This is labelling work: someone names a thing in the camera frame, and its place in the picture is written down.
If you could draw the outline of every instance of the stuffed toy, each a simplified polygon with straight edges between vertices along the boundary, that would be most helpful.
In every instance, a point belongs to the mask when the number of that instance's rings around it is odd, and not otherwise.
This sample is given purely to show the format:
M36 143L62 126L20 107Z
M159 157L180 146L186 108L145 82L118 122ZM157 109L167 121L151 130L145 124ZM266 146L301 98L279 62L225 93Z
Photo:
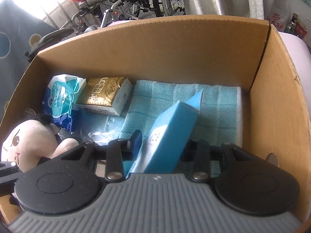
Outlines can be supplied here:
M58 144L59 131L49 115L37 115L19 124L2 145L1 161L14 161L26 172L37 166L41 157L54 158L79 145L73 138Z

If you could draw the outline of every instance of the tissue pack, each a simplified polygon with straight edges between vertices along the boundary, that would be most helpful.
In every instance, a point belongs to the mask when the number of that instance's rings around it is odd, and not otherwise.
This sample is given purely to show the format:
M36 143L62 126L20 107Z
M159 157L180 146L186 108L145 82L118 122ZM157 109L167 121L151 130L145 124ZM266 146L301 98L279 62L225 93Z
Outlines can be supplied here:
M202 100L203 90L159 115L130 172L172 173L192 133Z
M119 116L133 86L124 77L92 78L77 104L83 111Z

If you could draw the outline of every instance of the light blue towel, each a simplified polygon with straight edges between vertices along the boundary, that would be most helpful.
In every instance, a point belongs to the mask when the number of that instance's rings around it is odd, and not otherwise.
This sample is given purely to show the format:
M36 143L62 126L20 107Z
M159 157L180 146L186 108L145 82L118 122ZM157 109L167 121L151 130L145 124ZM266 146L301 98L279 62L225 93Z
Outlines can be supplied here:
M177 101L186 102L201 89L204 89L204 98L191 139L195 141L204 139L216 146L220 146L222 142L235 143L237 136L240 135L241 90L239 87L168 84L147 80L139 80L136 83L120 138L128 139L138 129L142 132L144 142L153 123L161 113ZM125 174L132 163L132 161L124 162ZM191 163L179 162L175 172L187 174L191 166ZM212 177L219 173L219 165L217 162L212 162Z

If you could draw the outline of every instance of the gold tissue package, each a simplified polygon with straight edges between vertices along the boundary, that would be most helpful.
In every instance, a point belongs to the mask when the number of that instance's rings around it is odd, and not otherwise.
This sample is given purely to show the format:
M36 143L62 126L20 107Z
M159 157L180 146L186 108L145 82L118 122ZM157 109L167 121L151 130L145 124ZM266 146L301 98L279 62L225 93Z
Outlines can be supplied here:
M132 88L125 77L92 78L80 94L77 105L86 112L119 116Z

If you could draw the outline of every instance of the metal screw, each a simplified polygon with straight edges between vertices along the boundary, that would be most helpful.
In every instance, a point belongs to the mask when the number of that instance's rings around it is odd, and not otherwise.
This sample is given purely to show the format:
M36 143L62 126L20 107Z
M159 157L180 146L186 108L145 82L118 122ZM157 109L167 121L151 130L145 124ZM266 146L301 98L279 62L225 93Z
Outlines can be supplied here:
M120 172L110 172L107 174L107 178L110 180L118 180L121 179L123 175Z
M206 180L208 179L208 174L206 172L195 172L192 177L195 180Z

